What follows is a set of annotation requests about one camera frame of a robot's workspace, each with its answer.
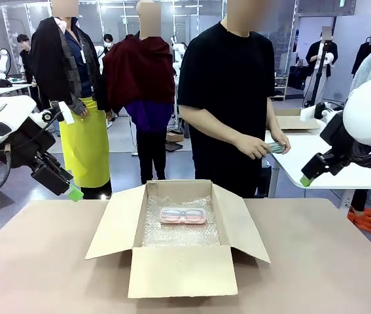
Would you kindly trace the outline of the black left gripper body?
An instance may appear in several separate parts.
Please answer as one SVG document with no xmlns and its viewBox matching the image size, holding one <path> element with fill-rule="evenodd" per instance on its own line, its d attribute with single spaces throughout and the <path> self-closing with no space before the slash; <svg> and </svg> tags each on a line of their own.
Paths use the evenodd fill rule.
<svg viewBox="0 0 371 314">
<path fill-rule="evenodd" d="M 31 177 L 57 196 L 69 190 L 73 177 L 48 152 L 56 142 L 50 132 L 42 130 L 34 121 L 25 121 L 9 136 L 8 142 L 13 168 L 27 166 Z"/>
</svg>

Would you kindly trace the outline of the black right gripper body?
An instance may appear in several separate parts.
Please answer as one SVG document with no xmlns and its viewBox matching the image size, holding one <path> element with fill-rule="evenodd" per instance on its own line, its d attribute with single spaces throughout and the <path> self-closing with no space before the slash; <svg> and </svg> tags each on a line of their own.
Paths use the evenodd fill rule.
<svg viewBox="0 0 371 314">
<path fill-rule="evenodd" d="M 302 168 L 301 181 L 314 181 L 324 173 L 336 176 L 351 162 L 354 138 L 348 134 L 343 122 L 343 112 L 337 112 L 325 126 L 319 137 L 330 146 L 325 153 L 318 152 Z"/>
</svg>

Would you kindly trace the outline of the person's left hand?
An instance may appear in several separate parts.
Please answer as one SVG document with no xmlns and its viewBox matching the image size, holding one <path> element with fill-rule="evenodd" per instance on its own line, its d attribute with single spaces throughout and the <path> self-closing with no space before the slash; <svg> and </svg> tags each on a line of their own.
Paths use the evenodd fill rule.
<svg viewBox="0 0 371 314">
<path fill-rule="evenodd" d="M 274 154 L 286 154 L 291 149 L 291 144 L 288 137 L 281 131 L 271 131 L 271 137 L 274 140 L 270 144 L 271 152 Z"/>
</svg>

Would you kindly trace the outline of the person's right hand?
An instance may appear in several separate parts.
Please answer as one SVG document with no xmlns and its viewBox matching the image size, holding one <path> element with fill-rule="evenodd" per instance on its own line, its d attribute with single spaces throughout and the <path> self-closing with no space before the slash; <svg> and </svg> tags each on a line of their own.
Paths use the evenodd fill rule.
<svg viewBox="0 0 371 314">
<path fill-rule="evenodd" d="M 236 147 L 252 160 L 262 159 L 272 152 L 270 146 L 263 140 L 244 134 L 238 136 Z"/>
</svg>

